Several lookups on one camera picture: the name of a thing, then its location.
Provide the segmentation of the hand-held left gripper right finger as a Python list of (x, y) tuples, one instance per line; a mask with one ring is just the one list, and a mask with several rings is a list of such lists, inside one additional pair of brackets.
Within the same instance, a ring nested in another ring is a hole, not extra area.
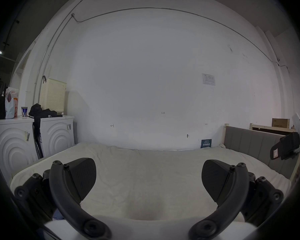
[(255, 177), (246, 164), (229, 165), (215, 159), (204, 162), (201, 179), (205, 190), (217, 204), (208, 217), (194, 224), (189, 239), (213, 239), (241, 213), (244, 221), (256, 227), (280, 206), (284, 194), (264, 176)]

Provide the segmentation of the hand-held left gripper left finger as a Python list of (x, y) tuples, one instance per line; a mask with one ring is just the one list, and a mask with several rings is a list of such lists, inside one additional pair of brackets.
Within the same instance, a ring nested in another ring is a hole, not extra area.
[(81, 208), (80, 203), (96, 182), (92, 158), (79, 158), (63, 164), (52, 162), (43, 175), (32, 174), (14, 190), (18, 206), (38, 225), (52, 220), (58, 210), (63, 218), (87, 239), (111, 239), (110, 228)]

